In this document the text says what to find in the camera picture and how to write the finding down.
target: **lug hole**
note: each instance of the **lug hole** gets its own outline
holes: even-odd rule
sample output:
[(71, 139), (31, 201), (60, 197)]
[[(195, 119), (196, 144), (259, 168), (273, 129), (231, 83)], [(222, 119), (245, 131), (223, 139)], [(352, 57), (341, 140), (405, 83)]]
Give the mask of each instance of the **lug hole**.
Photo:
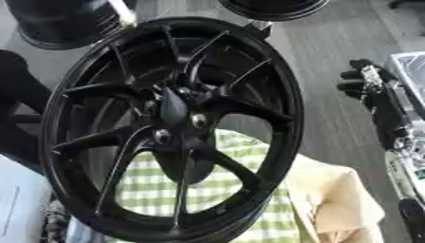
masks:
[(208, 125), (207, 117), (203, 114), (192, 115), (192, 124), (196, 128), (205, 128)]
[(171, 137), (171, 133), (165, 129), (160, 129), (155, 132), (155, 141), (159, 144), (169, 143)]

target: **gray floor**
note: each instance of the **gray floor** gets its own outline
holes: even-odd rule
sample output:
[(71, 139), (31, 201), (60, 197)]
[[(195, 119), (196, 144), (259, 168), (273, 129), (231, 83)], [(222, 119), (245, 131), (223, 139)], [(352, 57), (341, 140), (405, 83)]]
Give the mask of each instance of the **gray floor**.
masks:
[[(387, 8), (388, 0), (334, 0), (317, 14), (276, 24), (269, 41), (292, 66), (305, 98), (305, 138), (302, 153), (359, 171), (366, 187), (384, 208), (381, 226), (385, 242), (409, 242), (397, 212), (397, 199), (385, 175), (383, 152), (370, 115), (339, 93), (339, 73), (355, 58), (383, 63), (401, 51), (425, 50), (425, 5)], [(139, 19), (199, 15), (243, 25), (247, 20), (218, 6), (216, 0), (140, 0)], [(0, 47), (28, 59), (31, 72), (54, 86), (87, 47), (46, 51), (21, 40), (16, 24), (0, 0)]]

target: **rim lip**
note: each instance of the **rim lip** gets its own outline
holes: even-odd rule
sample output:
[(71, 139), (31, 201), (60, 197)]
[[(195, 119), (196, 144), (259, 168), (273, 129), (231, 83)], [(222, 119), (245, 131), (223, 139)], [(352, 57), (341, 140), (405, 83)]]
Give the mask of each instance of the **rim lip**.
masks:
[(243, 8), (241, 6), (238, 6), (237, 4), (232, 3), (232, 0), (218, 0), (225, 8), (228, 10), (255, 20), (262, 20), (262, 21), (290, 21), (295, 20), (299, 18), (306, 17), (308, 15), (311, 15), (323, 7), (325, 7), (329, 0), (319, 0), (316, 4), (313, 4), (312, 6), (301, 9), (298, 11), (293, 12), (287, 12), (287, 13), (267, 13), (262, 11), (255, 11), (247, 8)]
[[(174, 22), (185, 24), (190, 23), (197, 23), (197, 24), (207, 24), (207, 25), (214, 25), (218, 24), (221, 27), (225, 27), (230, 29), (233, 32), (233, 35), (235, 36), (242, 36), (244, 39), (250, 40), (255, 45), (259, 45), (263, 47), (265, 50), (263, 53), (267, 53), (271, 55), (271, 59), (273, 60), (273, 63), (277, 62), (278, 65), (275, 65), (276, 72), (279, 74), (280, 77), (285, 77), (284, 80), (281, 80), (282, 85), (285, 86), (287, 89), (286, 92), (290, 92), (292, 95), (290, 100), (293, 102), (291, 105), (294, 107), (293, 114), (291, 114), (294, 117), (294, 121), (297, 121), (296, 125), (291, 125), (291, 129), (289, 131), (292, 131), (290, 134), (292, 137), (292, 142), (289, 144), (291, 147), (287, 148), (287, 151), (285, 153), (281, 153), (279, 155), (278, 159), (284, 160), (286, 163), (282, 163), (282, 173), (280, 180), (282, 180), (287, 171), (289, 170), (301, 143), (303, 129), (304, 129), (304, 110), (303, 110), (303, 100), (301, 96), (300, 89), (298, 87), (298, 84), (295, 80), (295, 77), (290, 70), (289, 66), (285, 62), (285, 60), (279, 55), (279, 53), (266, 41), (260, 40), (257, 37), (255, 37), (254, 33), (251, 33), (239, 26), (236, 26), (234, 24), (216, 20), (216, 19), (210, 19), (210, 18), (203, 18), (203, 17), (176, 17), (176, 18), (164, 18), (164, 19), (158, 19), (153, 20), (150, 22), (146, 22), (141, 26), (141, 28), (138, 28), (136, 30), (134, 29), (127, 29), (122, 32), (116, 33), (113, 36), (102, 40), (99, 42), (99, 44), (92, 48), (86, 55), (84, 55), (81, 60), (75, 64), (70, 71), (65, 76), (64, 80), (55, 88), (53, 95), (50, 97), (50, 100), (47, 105), (46, 113), (44, 115), (44, 120), (42, 123), (42, 133), (41, 133), (41, 142), (40, 142), (40, 156), (41, 160), (43, 162), (43, 167), (46, 172), (46, 176), (52, 185), (52, 188), (56, 194), (56, 196), (62, 201), (62, 203), (66, 206), (66, 208), (69, 209), (69, 211), (77, 215), (77, 218), (79, 218), (82, 222), (85, 224), (91, 226), (95, 230), (98, 230), (100, 232), (103, 232), (105, 234), (110, 234), (115, 237), (123, 238), (126, 240), (132, 240), (132, 241), (140, 241), (141, 239), (146, 240), (144, 238), (144, 235), (141, 234), (132, 234), (129, 235), (128, 231), (126, 230), (120, 230), (120, 229), (114, 229), (110, 230), (105, 225), (108, 225), (108, 223), (113, 221), (113, 218), (108, 218), (105, 220), (104, 218), (93, 218), (91, 217), (91, 211), (89, 208), (84, 205), (80, 200), (76, 198), (70, 198), (69, 195), (66, 193), (66, 189), (64, 186), (64, 182), (60, 180), (58, 175), (56, 174), (54, 167), (56, 166), (56, 159), (54, 159), (51, 156), (51, 128), (55, 127), (55, 122), (58, 122), (57, 114), (60, 112), (58, 109), (58, 105), (60, 104), (60, 99), (62, 96), (63, 91), (70, 85), (70, 84), (76, 84), (79, 79), (81, 78), (82, 74), (85, 73), (85, 71), (93, 65), (93, 63), (102, 56), (102, 51), (104, 50), (105, 46), (109, 43), (116, 42), (120, 39), (125, 38), (131, 38), (132, 36), (137, 36), (136, 34), (140, 34), (142, 31), (142, 27), (146, 26), (163, 26), (163, 25), (173, 25)], [(258, 192), (254, 195), (253, 199), (249, 203), (245, 203), (244, 205), (241, 205), (241, 207), (238, 207), (237, 209), (233, 209), (233, 216), (228, 216), (227, 222), (233, 222), (232, 224), (228, 224), (229, 227), (234, 225), (234, 222), (236, 220), (240, 220), (243, 217), (246, 217), (246, 215), (252, 214), (252, 212), (255, 211), (255, 209), (258, 209), (259, 205), (264, 204), (266, 199), (271, 195), (271, 193), (277, 188), (279, 185), (268, 185), (266, 190), (262, 190), (261, 192)], [(221, 222), (223, 220), (223, 216), (218, 216), (212, 222), (208, 222), (205, 224), (205, 226), (213, 226), (216, 225), (217, 222)], [(201, 232), (200, 235), (198, 234), (196, 239), (188, 239), (188, 238), (182, 238), (182, 239), (176, 239), (173, 242), (210, 242), (211, 236), (214, 234), (220, 234), (224, 233), (228, 228), (223, 228), (222, 231), (215, 231), (215, 232)], [(165, 242), (165, 241), (156, 241), (154, 239), (148, 239), (145, 242)]]

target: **matte black rim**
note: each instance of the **matte black rim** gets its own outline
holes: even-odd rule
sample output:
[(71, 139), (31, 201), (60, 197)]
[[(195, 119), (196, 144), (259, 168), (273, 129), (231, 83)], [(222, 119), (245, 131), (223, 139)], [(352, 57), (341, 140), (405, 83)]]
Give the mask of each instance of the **matte black rim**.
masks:
[[(118, 76), (102, 76), (110, 70)], [(215, 80), (218, 74), (228, 80)], [(251, 101), (253, 93), (244, 95), (246, 89), (263, 89), (260, 99)], [(131, 113), (130, 124), (111, 128), (123, 110)], [(101, 42), (70, 70), (47, 106), (42, 162), (57, 197), (101, 233), (137, 242), (226, 242), (255, 221), (286, 175), (300, 145), (303, 112), (292, 72), (264, 40), (218, 20), (161, 19)], [(268, 154), (256, 174), (209, 143), (229, 113), (256, 116), (272, 127)], [(195, 122), (199, 114), (206, 122)], [(85, 151), (100, 146), (118, 149), (113, 169), (97, 188), (83, 167), (90, 163)], [(177, 167), (158, 160), (168, 177), (178, 175), (173, 216), (135, 214), (113, 198), (127, 165), (141, 151), (178, 160)], [(243, 188), (217, 206), (189, 214), (188, 184), (211, 171), (199, 166), (203, 159), (234, 173)]]
[(219, 0), (230, 11), (255, 20), (290, 21), (306, 17), (322, 9), (329, 0), (281, 1), (278, 5), (258, 2), (242, 5), (241, 0)]

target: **metal part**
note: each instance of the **metal part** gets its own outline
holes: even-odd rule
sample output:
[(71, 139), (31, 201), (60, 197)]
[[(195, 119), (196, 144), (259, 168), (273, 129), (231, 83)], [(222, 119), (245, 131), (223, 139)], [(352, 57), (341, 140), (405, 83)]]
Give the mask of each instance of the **metal part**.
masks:
[(377, 69), (373, 65), (362, 68), (361, 75), (365, 83), (361, 92), (360, 102), (364, 103), (368, 94), (376, 95), (382, 92), (383, 80), (380, 78)]

